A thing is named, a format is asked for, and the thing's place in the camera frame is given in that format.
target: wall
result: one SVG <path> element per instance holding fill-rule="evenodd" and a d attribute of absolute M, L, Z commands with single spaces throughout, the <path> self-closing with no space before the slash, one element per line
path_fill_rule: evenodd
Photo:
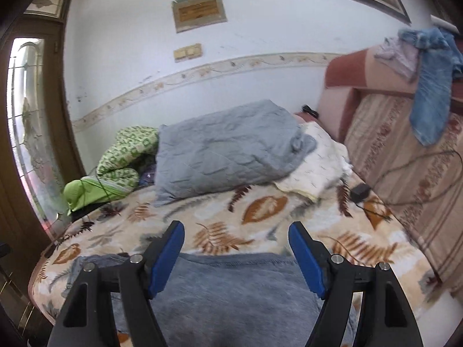
<path fill-rule="evenodd" d="M 253 54 L 348 53 L 380 43 L 405 26 L 354 0 L 223 0 L 228 22 L 176 34 L 172 1 L 72 1 L 64 57 L 72 120 L 177 71 Z M 430 25 L 426 0 L 402 3 L 412 27 Z M 176 64 L 173 50 L 195 43 L 202 43 L 204 56 Z M 315 107 L 323 77 L 320 69 L 307 68 L 235 75 L 232 82 L 225 78 L 164 93 L 77 133 L 86 169 L 96 165 L 119 127 L 174 123 L 265 97 L 286 108 L 297 109 L 303 102 Z"/>

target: blue gripper pad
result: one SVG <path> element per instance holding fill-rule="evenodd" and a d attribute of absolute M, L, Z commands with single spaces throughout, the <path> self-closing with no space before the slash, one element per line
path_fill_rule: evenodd
<path fill-rule="evenodd" d="M 326 288 L 323 284 L 323 272 L 294 223 L 289 226 L 288 237 L 291 249 L 310 291 L 324 299 Z"/>
<path fill-rule="evenodd" d="M 148 291 L 152 297 L 156 296 L 166 286 L 184 241 L 185 227 L 182 223 L 179 223 L 172 231 L 172 235 L 164 245 L 151 270 L 151 284 Z"/>

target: floor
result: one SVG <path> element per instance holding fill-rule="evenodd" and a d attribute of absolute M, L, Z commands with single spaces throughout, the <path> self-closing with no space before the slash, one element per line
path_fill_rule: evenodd
<path fill-rule="evenodd" d="M 418 320 L 424 347 L 443 347 L 463 318 L 463 306 L 444 292 Z"/>

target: sofa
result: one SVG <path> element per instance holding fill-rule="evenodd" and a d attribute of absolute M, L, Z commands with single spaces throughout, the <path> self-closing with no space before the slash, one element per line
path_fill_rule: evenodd
<path fill-rule="evenodd" d="M 354 171 L 390 204 L 437 280 L 463 300 L 463 165 L 458 155 L 432 154 L 446 150 L 463 154 L 463 83 L 452 86 L 445 133 L 438 143 L 423 147 L 408 119 L 418 78 L 408 83 L 374 58 L 376 49 L 330 62 L 319 120 L 334 140 L 346 145 Z M 388 172 L 414 159 L 413 164 Z"/>

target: gray pillow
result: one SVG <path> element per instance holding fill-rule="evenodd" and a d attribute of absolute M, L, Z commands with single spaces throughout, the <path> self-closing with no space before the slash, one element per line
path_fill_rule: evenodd
<path fill-rule="evenodd" d="M 279 179 L 317 144 L 269 100 L 162 126 L 158 134 L 155 206 Z"/>

